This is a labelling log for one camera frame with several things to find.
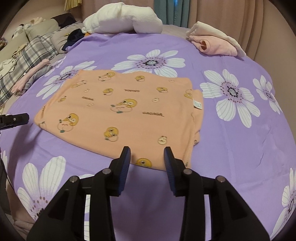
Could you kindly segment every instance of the peach fabric with duck print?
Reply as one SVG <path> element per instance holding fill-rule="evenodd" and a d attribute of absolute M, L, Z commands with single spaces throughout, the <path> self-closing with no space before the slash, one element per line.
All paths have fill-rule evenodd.
<path fill-rule="evenodd" d="M 73 145 L 111 158 L 129 146 L 131 162 L 148 168 L 165 170 L 163 150 L 170 146 L 190 167 L 203 118 L 193 101 L 203 105 L 202 98 L 188 78 L 80 70 L 34 121 Z"/>

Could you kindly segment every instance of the wall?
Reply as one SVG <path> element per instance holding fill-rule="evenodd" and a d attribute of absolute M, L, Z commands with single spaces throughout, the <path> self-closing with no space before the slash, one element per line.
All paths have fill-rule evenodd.
<path fill-rule="evenodd" d="M 64 5 L 65 0 L 29 0 L 10 22 L 3 37 L 10 41 L 15 29 L 20 24 L 26 24 L 33 18 L 43 17 L 50 19 L 65 13 Z"/>
<path fill-rule="evenodd" d="M 262 33 L 254 60 L 272 77 L 275 97 L 296 140 L 296 36 L 268 0 L 264 0 Z"/>

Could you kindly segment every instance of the metal screw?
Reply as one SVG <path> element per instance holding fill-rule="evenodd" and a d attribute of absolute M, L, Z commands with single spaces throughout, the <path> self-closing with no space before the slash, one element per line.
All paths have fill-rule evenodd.
<path fill-rule="evenodd" d="M 109 168 L 105 168 L 105 169 L 103 169 L 103 171 L 102 171 L 104 174 L 109 174 L 109 173 L 111 173 L 111 169 L 109 169 Z"/>
<path fill-rule="evenodd" d="M 186 175 L 190 175 L 192 173 L 192 170 L 189 169 L 189 168 L 186 168 L 183 170 L 183 173 L 186 174 Z"/>
<path fill-rule="evenodd" d="M 78 180 L 78 177 L 77 176 L 71 176 L 69 178 L 69 181 L 72 182 L 72 183 L 76 182 L 77 180 Z"/>
<path fill-rule="evenodd" d="M 223 176 L 217 176 L 217 180 L 221 183 L 225 182 L 225 177 Z"/>

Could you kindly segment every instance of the mattress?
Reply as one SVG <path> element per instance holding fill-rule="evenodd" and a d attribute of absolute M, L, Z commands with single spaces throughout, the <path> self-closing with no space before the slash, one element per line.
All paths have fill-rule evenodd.
<path fill-rule="evenodd" d="M 269 74 L 248 57 L 207 56 L 190 42 L 165 34 L 87 36 L 12 105 L 9 114 L 26 112 L 30 121 L 1 132 L 1 155 L 34 220 L 69 177 L 91 176 L 111 161 L 33 123 L 65 79 L 80 69 L 189 78 L 204 96 L 201 141 L 193 148 L 191 168 L 206 177 L 225 176 L 271 238 L 285 225 L 295 209 L 296 146 Z M 111 208 L 118 241 L 179 240 L 184 198 L 173 196 L 164 171 L 130 165 L 125 189 L 120 197 L 111 197 Z M 86 240 L 88 218 L 87 205 Z"/>

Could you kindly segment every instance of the clothing tag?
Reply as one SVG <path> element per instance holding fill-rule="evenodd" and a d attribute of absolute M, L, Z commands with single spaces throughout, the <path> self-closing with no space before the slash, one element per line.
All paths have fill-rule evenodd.
<path fill-rule="evenodd" d="M 196 100 L 193 100 L 193 105 L 194 107 L 196 107 L 197 109 L 202 110 L 202 104 Z"/>

